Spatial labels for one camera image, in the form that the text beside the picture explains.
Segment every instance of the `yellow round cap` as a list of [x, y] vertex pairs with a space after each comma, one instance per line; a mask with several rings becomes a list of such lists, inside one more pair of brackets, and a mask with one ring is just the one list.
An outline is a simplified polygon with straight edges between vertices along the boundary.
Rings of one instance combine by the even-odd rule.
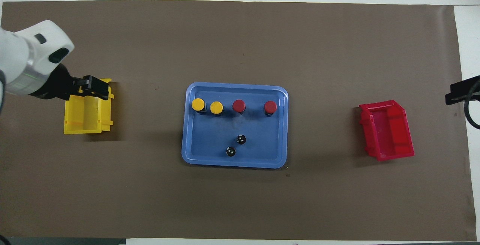
[[223, 105], [222, 103], [220, 102], [213, 102], [211, 103], [210, 105], [210, 111], [217, 115], [217, 114], [220, 114], [222, 111], [223, 111]]
[[200, 98], [196, 98], [192, 101], [192, 108], [195, 111], [201, 111], [203, 108], [205, 108], [205, 102], [204, 100]]

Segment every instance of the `red button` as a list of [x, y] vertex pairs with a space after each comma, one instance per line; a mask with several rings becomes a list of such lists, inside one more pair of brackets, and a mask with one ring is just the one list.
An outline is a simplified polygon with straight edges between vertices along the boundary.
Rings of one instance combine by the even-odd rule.
[[245, 102], [243, 100], [236, 100], [235, 102], [233, 102], [233, 110], [235, 110], [236, 112], [238, 113], [242, 113], [245, 111]]
[[265, 114], [271, 115], [276, 111], [276, 103], [272, 100], [265, 103]]

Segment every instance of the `brown table surface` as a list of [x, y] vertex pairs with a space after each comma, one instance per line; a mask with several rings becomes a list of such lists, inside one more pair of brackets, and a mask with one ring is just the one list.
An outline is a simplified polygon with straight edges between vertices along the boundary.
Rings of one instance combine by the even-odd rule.
[[[7, 96], [0, 233], [96, 238], [475, 240], [452, 6], [43, 1], [2, 27], [57, 23], [74, 76], [112, 78], [112, 131], [64, 135], [64, 102]], [[195, 81], [278, 85], [290, 97], [278, 170], [188, 165]], [[415, 156], [378, 163], [355, 109], [396, 100]]]

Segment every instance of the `yellow bin tab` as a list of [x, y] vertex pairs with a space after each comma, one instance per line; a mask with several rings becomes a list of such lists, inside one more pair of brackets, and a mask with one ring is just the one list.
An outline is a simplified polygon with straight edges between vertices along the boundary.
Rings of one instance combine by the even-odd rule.
[[[111, 78], [101, 78], [109, 83]], [[112, 88], [108, 87], [108, 100], [102, 100], [91, 96], [70, 95], [70, 100], [65, 101], [65, 124], [64, 134], [99, 134], [102, 131], [110, 131], [110, 111]]]

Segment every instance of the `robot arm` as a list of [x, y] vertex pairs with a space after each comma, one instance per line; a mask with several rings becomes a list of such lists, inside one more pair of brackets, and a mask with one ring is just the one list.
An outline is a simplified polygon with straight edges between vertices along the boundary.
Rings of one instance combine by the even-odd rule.
[[108, 100], [108, 84], [93, 76], [74, 78], [60, 62], [74, 49], [50, 20], [18, 32], [0, 28], [0, 110], [4, 93], [69, 100], [70, 95]]

